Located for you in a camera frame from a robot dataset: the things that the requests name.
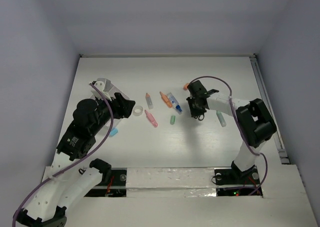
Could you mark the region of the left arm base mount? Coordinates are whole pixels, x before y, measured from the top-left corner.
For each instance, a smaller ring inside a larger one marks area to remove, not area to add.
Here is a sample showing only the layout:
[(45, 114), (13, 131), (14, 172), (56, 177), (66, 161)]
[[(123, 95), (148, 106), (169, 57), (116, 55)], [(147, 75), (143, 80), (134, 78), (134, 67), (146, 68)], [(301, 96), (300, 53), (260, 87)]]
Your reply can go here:
[(112, 168), (109, 163), (98, 158), (92, 160), (89, 167), (98, 169), (99, 173), (102, 174), (102, 180), (99, 184), (93, 187), (85, 197), (120, 198), (127, 196), (126, 168)]

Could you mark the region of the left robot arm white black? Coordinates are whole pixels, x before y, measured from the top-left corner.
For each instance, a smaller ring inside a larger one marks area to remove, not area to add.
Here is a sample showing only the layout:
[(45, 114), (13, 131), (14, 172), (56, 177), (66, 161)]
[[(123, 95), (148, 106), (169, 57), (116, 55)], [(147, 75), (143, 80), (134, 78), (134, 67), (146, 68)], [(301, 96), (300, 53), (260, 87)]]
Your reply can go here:
[(135, 101), (116, 92), (110, 100), (87, 98), (73, 112), (73, 120), (57, 145), (44, 181), (22, 202), (12, 225), (27, 227), (63, 227), (70, 210), (95, 186), (113, 180), (112, 166), (96, 158), (88, 166), (84, 161), (93, 150), (95, 136), (106, 123), (129, 118)]

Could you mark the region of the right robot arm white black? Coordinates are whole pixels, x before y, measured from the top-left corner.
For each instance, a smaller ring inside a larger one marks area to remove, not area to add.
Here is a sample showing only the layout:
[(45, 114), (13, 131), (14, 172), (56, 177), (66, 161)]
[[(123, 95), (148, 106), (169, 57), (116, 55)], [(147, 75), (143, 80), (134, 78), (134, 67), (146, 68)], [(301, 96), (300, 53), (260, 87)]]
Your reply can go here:
[(187, 87), (187, 98), (191, 117), (203, 119), (207, 110), (218, 111), (234, 118), (242, 145), (236, 158), (231, 163), (230, 177), (235, 183), (242, 183), (249, 176), (260, 155), (262, 146), (277, 131), (264, 101), (241, 100), (232, 98), (232, 94), (223, 94), (216, 89), (207, 90), (200, 80), (195, 80)]

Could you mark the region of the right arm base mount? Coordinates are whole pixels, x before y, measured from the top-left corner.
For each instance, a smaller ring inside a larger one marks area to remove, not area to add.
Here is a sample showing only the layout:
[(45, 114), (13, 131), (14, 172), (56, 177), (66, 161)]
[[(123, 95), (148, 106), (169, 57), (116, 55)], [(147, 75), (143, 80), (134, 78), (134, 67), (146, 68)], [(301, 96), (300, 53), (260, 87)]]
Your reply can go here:
[(241, 172), (233, 163), (228, 168), (214, 170), (211, 182), (218, 197), (263, 196), (258, 169), (253, 165)]

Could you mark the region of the black handled scissors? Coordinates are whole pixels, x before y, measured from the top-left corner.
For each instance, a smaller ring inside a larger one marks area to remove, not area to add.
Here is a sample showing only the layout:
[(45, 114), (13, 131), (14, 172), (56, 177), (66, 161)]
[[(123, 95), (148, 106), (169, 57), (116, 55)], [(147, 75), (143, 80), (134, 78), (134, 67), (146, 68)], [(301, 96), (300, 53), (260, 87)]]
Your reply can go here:
[(203, 121), (204, 118), (205, 118), (205, 115), (204, 115), (204, 114), (199, 115), (199, 116), (197, 117), (197, 119), (198, 119), (199, 121)]

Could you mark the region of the grey marker orange tip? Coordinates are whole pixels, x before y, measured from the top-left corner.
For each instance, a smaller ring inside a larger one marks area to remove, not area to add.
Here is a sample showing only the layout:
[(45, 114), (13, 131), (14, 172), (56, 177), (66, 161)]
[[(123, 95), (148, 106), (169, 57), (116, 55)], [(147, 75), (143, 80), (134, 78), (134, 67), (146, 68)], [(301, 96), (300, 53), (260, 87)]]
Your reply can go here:
[(145, 99), (146, 99), (146, 103), (147, 103), (148, 108), (150, 110), (153, 109), (154, 108), (153, 102), (152, 102), (151, 96), (148, 93), (146, 93)]

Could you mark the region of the clear tape roll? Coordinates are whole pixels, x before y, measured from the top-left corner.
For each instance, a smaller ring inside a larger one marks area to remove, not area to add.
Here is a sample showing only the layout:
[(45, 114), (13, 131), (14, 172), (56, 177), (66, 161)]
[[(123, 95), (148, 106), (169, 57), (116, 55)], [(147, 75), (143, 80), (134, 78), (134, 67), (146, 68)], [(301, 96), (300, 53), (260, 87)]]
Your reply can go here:
[(133, 108), (132, 113), (134, 116), (141, 116), (144, 112), (144, 108), (140, 105), (137, 105)]

